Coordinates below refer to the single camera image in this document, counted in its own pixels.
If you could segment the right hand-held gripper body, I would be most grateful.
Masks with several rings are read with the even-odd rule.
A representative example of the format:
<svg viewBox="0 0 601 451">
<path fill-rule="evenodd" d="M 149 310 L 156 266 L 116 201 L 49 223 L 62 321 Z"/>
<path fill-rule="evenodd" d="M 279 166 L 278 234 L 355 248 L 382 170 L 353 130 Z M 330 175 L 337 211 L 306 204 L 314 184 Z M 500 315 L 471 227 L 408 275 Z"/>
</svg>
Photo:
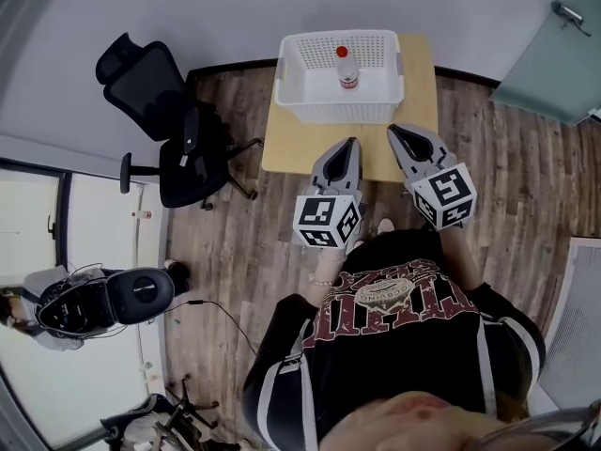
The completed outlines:
<svg viewBox="0 0 601 451">
<path fill-rule="evenodd" d="M 477 192 L 464 163 L 412 182 L 410 192 L 417 211 L 436 231 L 462 226 L 475 212 Z"/>
</svg>

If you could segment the bottle with red cap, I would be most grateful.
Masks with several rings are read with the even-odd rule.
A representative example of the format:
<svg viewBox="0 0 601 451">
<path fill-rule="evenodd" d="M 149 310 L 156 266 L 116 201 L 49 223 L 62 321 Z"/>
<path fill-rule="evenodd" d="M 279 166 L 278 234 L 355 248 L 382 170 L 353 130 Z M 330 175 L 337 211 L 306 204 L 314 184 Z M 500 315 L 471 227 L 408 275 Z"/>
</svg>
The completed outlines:
<svg viewBox="0 0 601 451">
<path fill-rule="evenodd" d="M 335 49 L 335 67 L 343 89 L 354 89 L 358 85 L 359 67 L 350 50 L 343 45 Z"/>
</svg>

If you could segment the white plastic basket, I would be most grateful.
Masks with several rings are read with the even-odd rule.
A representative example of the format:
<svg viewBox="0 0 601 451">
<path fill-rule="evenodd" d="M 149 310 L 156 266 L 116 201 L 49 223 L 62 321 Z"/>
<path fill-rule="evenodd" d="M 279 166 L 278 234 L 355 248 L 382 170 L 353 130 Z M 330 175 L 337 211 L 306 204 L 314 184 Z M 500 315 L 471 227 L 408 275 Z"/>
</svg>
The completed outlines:
<svg viewBox="0 0 601 451">
<path fill-rule="evenodd" d="M 335 49 L 346 46 L 359 67 L 358 85 L 343 89 Z M 332 30 L 281 41 L 275 102 L 304 124 L 385 124 L 405 96 L 397 34 L 389 30 Z"/>
</svg>

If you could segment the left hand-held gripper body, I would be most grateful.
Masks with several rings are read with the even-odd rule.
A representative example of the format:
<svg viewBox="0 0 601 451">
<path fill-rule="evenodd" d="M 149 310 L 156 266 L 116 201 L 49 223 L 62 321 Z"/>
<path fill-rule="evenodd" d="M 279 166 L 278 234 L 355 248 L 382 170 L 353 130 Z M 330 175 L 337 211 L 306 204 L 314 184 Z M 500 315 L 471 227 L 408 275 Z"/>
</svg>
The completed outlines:
<svg viewBox="0 0 601 451">
<path fill-rule="evenodd" d="M 359 236 L 361 203 L 360 190 L 308 186 L 297 196 L 293 229 L 307 247 L 345 249 Z"/>
</svg>

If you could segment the person's right forearm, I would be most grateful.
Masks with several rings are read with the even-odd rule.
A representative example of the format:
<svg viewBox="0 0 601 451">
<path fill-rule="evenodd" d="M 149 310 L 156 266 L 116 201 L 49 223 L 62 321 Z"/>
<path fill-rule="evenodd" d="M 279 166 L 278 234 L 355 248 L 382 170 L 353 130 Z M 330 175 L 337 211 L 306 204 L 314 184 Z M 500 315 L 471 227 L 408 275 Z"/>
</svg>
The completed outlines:
<svg viewBox="0 0 601 451">
<path fill-rule="evenodd" d="M 484 281 L 468 246 L 464 229 L 449 226 L 441 230 L 439 238 L 449 276 L 464 292 L 479 288 Z"/>
</svg>

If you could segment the person's black printed shirt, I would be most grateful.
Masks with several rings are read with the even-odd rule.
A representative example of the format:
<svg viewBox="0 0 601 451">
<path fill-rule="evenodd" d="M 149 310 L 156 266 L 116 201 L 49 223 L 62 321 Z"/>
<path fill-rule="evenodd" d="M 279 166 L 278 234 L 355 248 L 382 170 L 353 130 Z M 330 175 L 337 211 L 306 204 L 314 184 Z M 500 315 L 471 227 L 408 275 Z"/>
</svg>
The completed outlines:
<svg viewBox="0 0 601 451">
<path fill-rule="evenodd" d="M 460 285 L 437 232 L 394 230 L 353 250 L 318 304 L 275 306 L 243 385 L 249 426 L 305 451 L 361 406 L 425 392 L 502 416 L 546 360 L 538 327 L 490 285 Z"/>
</svg>

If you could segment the light wooden table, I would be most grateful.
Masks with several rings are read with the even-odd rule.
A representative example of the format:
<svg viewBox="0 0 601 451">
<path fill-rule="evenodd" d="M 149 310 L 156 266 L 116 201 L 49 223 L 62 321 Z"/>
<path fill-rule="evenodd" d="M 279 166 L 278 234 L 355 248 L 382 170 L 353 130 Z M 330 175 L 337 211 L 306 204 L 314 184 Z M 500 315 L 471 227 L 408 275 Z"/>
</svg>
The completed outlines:
<svg viewBox="0 0 601 451">
<path fill-rule="evenodd" d="M 399 34 L 397 38 L 405 98 L 396 109 L 393 121 L 437 132 L 438 98 L 428 39 L 413 34 Z M 274 101 L 267 120 L 262 168 L 268 172 L 309 175 L 315 161 L 326 150 L 349 137 L 361 143 L 365 180 L 395 183 L 405 180 L 389 146 L 386 125 L 305 125 Z"/>
</svg>

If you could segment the frosted glass door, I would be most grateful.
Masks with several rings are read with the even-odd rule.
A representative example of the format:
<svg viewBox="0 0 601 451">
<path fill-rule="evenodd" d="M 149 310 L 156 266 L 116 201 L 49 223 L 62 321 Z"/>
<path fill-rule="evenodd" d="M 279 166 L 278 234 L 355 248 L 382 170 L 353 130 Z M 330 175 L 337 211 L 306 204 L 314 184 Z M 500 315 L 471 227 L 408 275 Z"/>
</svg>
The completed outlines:
<svg viewBox="0 0 601 451">
<path fill-rule="evenodd" d="M 588 38 L 548 14 L 543 25 L 492 94 L 497 103 L 552 117 L 568 125 L 601 120 L 601 0 L 558 0 L 579 13 Z"/>
</svg>

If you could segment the person's left forearm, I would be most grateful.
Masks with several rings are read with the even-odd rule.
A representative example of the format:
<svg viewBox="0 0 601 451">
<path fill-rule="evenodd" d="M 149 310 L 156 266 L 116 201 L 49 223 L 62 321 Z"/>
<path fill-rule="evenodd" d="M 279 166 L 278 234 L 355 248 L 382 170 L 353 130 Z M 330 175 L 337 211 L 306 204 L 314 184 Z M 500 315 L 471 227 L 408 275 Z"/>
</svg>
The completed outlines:
<svg viewBox="0 0 601 451">
<path fill-rule="evenodd" d="M 333 287 L 346 261 L 345 249 L 324 248 L 318 255 L 315 270 L 309 276 L 307 301 L 319 307 L 328 291 Z"/>
</svg>

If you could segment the grey office chair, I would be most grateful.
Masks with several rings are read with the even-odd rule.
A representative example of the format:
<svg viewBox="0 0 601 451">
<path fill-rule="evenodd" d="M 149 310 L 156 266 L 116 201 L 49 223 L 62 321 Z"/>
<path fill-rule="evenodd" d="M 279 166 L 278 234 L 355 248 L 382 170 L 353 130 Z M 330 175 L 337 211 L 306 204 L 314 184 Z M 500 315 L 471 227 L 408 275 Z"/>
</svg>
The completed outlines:
<svg viewBox="0 0 601 451">
<path fill-rule="evenodd" d="M 209 433 L 218 426 L 200 415 L 219 406 L 217 401 L 200 406 L 191 403 L 186 375 L 181 394 L 152 394 L 141 405 L 100 421 L 101 440 L 109 451 L 201 451 Z"/>
</svg>

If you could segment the black mesh office chair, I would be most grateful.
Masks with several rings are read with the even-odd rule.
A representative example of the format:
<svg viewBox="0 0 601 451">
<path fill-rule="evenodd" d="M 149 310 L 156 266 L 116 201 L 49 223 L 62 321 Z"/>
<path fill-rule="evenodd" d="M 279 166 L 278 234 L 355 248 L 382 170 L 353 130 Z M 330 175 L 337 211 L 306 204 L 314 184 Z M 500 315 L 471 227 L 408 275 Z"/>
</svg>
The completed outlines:
<svg viewBox="0 0 601 451">
<path fill-rule="evenodd" d="M 227 184 L 256 199 L 257 193 L 244 189 L 231 174 L 229 163 L 249 148 L 263 146 L 263 139 L 236 144 L 216 105 L 198 100 L 186 86 L 164 43 L 141 47 L 122 34 L 98 60 L 96 78 L 104 99 L 162 145 L 156 167 L 133 164 L 131 153 L 123 156 L 122 194 L 129 192 L 132 178 L 156 177 L 168 209 L 199 204 L 212 210 L 209 198 Z"/>
</svg>

